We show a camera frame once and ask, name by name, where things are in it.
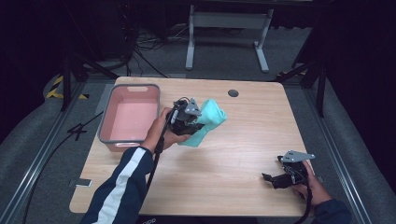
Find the sleeve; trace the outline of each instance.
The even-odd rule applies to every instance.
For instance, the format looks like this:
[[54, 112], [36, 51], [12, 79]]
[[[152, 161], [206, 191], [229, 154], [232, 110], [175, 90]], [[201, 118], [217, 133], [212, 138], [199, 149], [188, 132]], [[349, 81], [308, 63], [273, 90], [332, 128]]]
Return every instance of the sleeve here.
[[147, 149], [127, 149], [111, 177], [93, 194], [80, 223], [135, 223], [148, 192], [146, 174], [153, 166]]
[[312, 224], [344, 224], [352, 221], [346, 205], [335, 199], [320, 203], [315, 207], [315, 219]]

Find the wooden tabletop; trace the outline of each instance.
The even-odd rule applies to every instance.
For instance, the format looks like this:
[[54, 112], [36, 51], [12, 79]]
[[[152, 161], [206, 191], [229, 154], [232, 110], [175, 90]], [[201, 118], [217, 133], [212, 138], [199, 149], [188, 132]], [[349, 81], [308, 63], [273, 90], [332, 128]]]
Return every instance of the wooden tabletop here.
[[[198, 147], [173, 145], [161, 155], [145, 215], [299, 217], [305, 201], [288, 189], [273, 189], [262, 173], [282, 175], [276, 160], [288, 150], [306, 152], [283, 86], [230, 80], [120, 77], [116, 84], [154, 83], [161, 89], [161, 111], [181, 97], [198, 106], [216, 100], [227, 120], [209, 132]], [[231, 97], [229, 90], [238, 91]], [[108, 179], [121, 153], [111, 152], [97, 137], [80, 178], [92, 185], [76, 187], [70, 203], [85, 213], [95, 190]]]

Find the towel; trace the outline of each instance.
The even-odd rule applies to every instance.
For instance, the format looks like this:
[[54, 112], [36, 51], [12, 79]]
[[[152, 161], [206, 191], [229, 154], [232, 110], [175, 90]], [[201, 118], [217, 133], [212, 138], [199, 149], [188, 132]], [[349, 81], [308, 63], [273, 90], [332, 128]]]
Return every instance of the towel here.
[[201, 116], [196, 120], [197, 123], [202, 123], [205, 126], [193, 134], [187, 141], [178, 143], [181, 146], [198, 147], [206, 134], [227, 119], [227, 115], [221, 110], [213, 99], [206, 100], [201, 106]]

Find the pink bin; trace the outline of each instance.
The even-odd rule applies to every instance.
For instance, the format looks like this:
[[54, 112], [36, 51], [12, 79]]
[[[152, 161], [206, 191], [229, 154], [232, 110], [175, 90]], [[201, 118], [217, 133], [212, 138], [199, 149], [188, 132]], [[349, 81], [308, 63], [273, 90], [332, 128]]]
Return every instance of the pink bin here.
[[107, 102], [98, 137], [115, 152], [139, 146], [159, 115], [160, 88], [155, 84], [117, 85]]

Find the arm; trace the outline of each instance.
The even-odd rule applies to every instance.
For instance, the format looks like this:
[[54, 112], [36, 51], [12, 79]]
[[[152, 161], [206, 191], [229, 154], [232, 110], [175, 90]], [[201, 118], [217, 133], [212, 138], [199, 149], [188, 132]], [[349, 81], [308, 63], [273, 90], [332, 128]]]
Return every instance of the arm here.
[[[153, 121], [140, 147], [131, 147], [124, 152], [112, 176], [93, 194], [81, 224], [136, 222], [147, 195], [146, 174], [151, 172], [154, 165], [152, 154], [170, 111], [170, 108], [165, 108], [160, 117]], [[163, 149], [188, 138], [188, 135], [177, 136], [166, 131]]]
[[[308, 172], [309, 187], [312, 190], [312, 206], [315, 208], [315, 219], [313, 224], [326, 223], [350, 223], [351, 214], [344, 203], [336, 201], [327, 192], [323, 185], [315, 177], [314, 172], [306, 161], [303, 161], [306, 171]], [[307, 189], [305, 185], [293, 186], [294, 191], [299, 195], [302, 193], [307, 198]]]

